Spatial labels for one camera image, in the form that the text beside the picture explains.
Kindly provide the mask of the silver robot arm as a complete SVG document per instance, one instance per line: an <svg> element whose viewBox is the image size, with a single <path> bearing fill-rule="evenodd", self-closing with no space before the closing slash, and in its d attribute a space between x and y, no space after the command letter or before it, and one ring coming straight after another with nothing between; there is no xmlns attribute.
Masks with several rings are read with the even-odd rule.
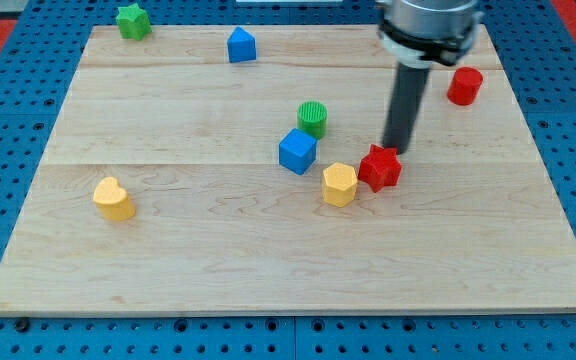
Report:
<svg viewBox="0 0 576 360"><path fill-rule="evenodd" d="M378 34L413 69L454 66L473 47L483 13L477 0L379 0Z"/></svg>

